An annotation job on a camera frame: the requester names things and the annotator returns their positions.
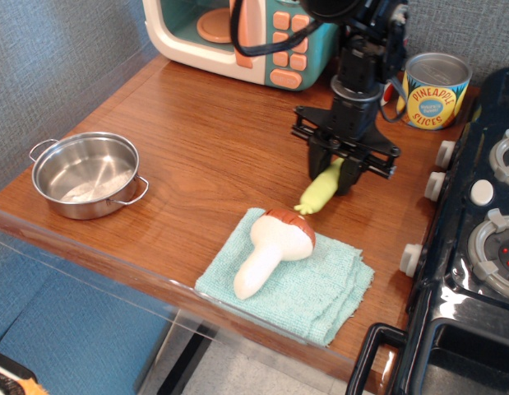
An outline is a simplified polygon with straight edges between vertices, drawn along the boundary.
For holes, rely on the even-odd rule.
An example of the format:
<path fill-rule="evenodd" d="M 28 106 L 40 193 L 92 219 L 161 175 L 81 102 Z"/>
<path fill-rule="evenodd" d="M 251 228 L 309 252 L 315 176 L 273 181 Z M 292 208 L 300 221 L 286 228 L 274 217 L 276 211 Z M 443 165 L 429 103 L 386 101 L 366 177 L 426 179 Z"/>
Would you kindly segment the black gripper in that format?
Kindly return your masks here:
<path fill-rule="evenodd" d="M 308 175 L 317 178 L 331 164 L 331 157 L 344 159 L 340 166 L 336 196 L 349 193 L 365 171 L 385 179 L 395 172 L 400 148 L 377 129 L 382 88 L 357 93 L 336 88 L 329 109 L 299 105 L 292 133 L 308 144 Z"/>

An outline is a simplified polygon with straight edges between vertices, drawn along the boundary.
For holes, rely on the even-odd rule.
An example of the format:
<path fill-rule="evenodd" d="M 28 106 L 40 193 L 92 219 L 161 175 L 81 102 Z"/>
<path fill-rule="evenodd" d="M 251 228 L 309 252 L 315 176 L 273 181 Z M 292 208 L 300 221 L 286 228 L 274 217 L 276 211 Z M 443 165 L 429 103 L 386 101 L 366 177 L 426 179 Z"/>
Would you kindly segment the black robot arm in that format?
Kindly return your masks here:
<path fill-rule="evenodd" d="M 340 27 L 337 73 L 329 109 L 298 106 L 292 133 L 308 143 L 308 173 L 316 179 L 334 156 L 342 164 L 336 195 L 343 196 L 369 170 L 390 178 L 400 148 L 377 129 L 385 84 L 405 61 L 405 1 L 304 1 L 315 21 Z"/>

